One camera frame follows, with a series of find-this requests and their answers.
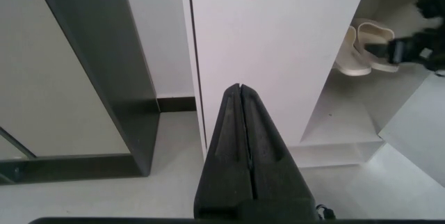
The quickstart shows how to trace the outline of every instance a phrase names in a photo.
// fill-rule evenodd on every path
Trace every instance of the gray tile floor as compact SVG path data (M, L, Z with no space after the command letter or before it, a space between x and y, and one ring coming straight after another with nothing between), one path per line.
M42 216L192 218L202 166L196 113L162 113L149 177L0 186L0 223ZM301 172L317 203L338 218L445 219L445 189L390 145L362 166Z
M0 186L0 223L42 216L192 218L203 163L196 112L162 113L149 177Z

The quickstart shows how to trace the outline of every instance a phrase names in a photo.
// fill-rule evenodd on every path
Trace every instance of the cabinet door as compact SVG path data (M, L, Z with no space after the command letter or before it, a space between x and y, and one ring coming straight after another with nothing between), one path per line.
M207 144L221 97L254 88L297 145L360 0L192 0Z
M430 74L379 136L445 186L445 83Z
M0 8L0 126L38 157L128 153L45 0Z

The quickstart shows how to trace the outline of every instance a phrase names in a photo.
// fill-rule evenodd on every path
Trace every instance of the shoe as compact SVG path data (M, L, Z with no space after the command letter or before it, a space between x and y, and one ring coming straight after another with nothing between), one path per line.
M354 46L362 60L369 63L375 70L397 72L398 65L388 63L386 58L378 58L364 48L366 44L387 44L395 38L394 32L370 19L353 19L352 25L357 32Z
M354 48L356 31L349 26L337 57L334 68L348 76L361 76L371 72L371 65L360 57L360 53Z

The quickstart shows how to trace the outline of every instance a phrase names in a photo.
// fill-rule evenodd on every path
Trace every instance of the white shoe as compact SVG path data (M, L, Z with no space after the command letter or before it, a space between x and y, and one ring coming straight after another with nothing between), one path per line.
M371 65L360 57L360 53L354 48L356 32L349 26L337 57L334 67L348 76L361 76L371 72Z
M353 19L352 25L357 31L354 46L360 53L361 58L375 70L397 72L398 65L388 63L387 59L378 58L364 48L365 44L368 43L387 44L388 41L395 38L394 32L370 19Z

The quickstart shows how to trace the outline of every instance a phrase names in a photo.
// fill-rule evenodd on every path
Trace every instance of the open shelf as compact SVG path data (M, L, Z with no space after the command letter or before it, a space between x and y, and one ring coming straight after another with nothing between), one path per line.
M384 141L290 147L289 152L299 168L343 166L368 161L383 144Z
M381 141L348 77L331 71L299 146Z

